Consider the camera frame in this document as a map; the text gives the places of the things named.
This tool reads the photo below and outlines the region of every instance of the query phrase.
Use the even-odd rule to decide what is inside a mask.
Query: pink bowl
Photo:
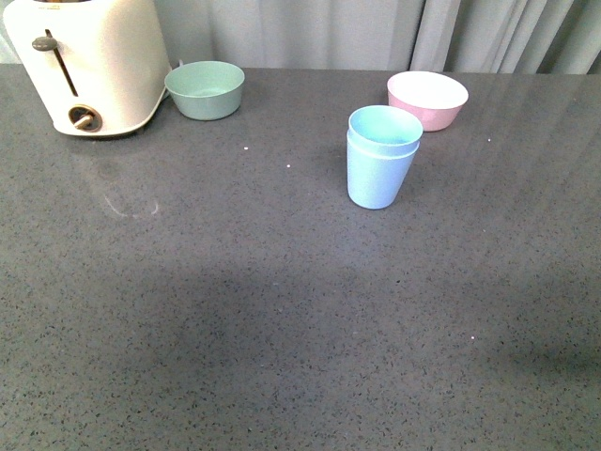
[[[468,96],[457,80],[435,72],[401,72],[388,80],[388,104],[420,119],[424,132],[451,125]]]

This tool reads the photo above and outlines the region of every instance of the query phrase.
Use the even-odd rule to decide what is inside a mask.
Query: stacked cups
[[[371,105],[348,119],[348,195],[370,210],[391,205],[420,146],[420,120],[399,108]]]

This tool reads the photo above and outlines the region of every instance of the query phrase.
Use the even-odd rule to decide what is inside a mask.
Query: green bowl
[[[177,109],[196,120],[221,119],[234,113],[242,101],[244,72],[222,61],[199,61],[173,69],[165,87]]]

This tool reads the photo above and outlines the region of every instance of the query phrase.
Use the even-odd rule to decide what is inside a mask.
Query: gray curtain
[[[154,1],[174,65],[601,73],[601,0]]]

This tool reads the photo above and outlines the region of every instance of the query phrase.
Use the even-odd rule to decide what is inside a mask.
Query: white toaster
[[[152,0],[14,0],[4,21],[59,132],[118,135],[152,118],[171,70]]]

